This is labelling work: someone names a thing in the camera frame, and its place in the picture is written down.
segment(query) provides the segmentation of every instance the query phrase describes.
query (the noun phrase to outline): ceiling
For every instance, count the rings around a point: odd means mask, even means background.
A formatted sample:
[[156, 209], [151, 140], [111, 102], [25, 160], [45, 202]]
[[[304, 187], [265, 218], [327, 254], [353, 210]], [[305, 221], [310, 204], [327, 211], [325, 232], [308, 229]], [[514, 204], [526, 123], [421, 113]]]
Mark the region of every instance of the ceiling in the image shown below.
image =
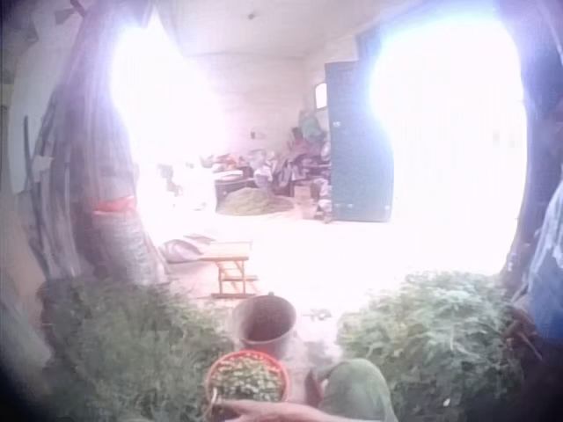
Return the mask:
[[189, 55], [303, 56], [374, 20], [392, 0], [183, 0], [182, 44]]

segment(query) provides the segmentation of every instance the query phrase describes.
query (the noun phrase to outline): window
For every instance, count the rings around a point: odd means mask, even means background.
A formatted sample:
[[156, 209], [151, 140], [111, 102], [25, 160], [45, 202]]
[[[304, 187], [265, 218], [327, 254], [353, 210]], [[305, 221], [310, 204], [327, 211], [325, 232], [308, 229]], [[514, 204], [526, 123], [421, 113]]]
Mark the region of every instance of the window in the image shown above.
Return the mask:
[[315, 87], [315, 109], [326, 107], [326, 83], [323, 82]]

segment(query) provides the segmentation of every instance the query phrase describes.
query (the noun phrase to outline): doorway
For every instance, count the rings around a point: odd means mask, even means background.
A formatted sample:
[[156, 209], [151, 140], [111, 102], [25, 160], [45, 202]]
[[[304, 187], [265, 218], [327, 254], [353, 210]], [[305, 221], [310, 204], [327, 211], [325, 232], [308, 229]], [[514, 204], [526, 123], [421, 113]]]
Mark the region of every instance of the doorway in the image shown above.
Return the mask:
[[498, 271], [526, 173], [520, 67], [502, 23], [448, 16], [390, 33], [372, 101], [393, 149], [391, 219], [443, 246], [445, 266], [474, 257]]

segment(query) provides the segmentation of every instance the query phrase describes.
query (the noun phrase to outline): red bowl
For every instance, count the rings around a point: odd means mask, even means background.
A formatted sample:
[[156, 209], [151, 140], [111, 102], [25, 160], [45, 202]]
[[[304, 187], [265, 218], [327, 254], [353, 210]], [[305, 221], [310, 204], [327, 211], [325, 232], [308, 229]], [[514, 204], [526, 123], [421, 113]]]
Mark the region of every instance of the red bowl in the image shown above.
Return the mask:
[[285, 402], [289, 396], [289, 375], [286, 368], [282, 365], [281, 362], [274, 359], [269, 354], [265, 354], [263, 352], [258, 352], [256, 350], [239, 350], [237, 352], [228, 353], [224, 356], [220, 357], [213, 366], [209, 369], [207, 374], [205, 375], [205, 395], [208, 398], [208, 401], [211, 401], [213, 398], [213, 394], [211, 392], [211, 388], [209, 387], [211, 384], [211, 376], [215, 373], [218, 367], [221, 366], [226, 360], [232, 360], [233, 358], [242, 357], [242, 356], [260, 356], [270, 367], [275, 367], [280, 371], [281, 375], [281, 384], [283, 385], [283, 391], [281, 392], [281, 402]]

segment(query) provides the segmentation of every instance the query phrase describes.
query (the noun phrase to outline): human arm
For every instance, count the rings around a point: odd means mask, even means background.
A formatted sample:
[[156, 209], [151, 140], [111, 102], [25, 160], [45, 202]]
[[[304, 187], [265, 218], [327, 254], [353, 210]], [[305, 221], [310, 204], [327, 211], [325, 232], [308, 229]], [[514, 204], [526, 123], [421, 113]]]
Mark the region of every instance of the human arm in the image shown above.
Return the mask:
[[233, 422], [360, 422], [329, 415], [313, 407], [294, 403], [237, 400], [221, 402], [219, 406], [239, 415]]

